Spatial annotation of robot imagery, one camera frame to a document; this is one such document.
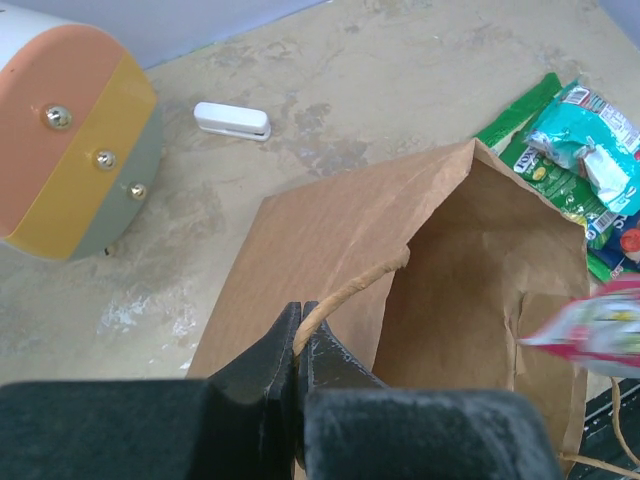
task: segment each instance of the yellow stripe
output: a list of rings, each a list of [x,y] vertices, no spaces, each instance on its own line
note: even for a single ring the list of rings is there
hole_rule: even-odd
[[[155,103],[155,93],[144,72],[126,54],[27,214],[5,241],[32,255],[69,258]],[[101,149],[116,154],[116,168],[105,172],[94,165],[93,156]]]

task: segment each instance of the toy drum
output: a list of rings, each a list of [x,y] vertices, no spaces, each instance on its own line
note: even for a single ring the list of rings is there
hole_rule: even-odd
[[[133,57],[88,25],[0,3],[0,238],[47,259],[103,251],[154,179],[162,124]]]

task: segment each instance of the blue snack package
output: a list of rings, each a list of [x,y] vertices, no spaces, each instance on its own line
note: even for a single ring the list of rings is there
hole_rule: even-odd
[[[525,142],[586,178],[610,211],[640,211],[640,131],[591,89],[577,81],[567,85]]]
[[[621,215],[613,222],[613,229],[601,249],[589,248],[610,270],[610,278],[621,273],[640,272],[640,212]]]

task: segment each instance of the white plastic device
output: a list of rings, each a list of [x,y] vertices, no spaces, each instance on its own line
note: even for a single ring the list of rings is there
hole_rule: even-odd
[[[261,110],[200,102],[193,110],[205,132],[264,142],[271,135],[269,117]]]

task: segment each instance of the dark blue package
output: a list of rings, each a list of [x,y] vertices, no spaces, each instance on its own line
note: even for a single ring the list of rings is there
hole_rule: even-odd
[[[609,240],[599,249],[589,252],[611,269],[611,278],[625,272],[640,272],[640,212],[620,215],[613,223]]]

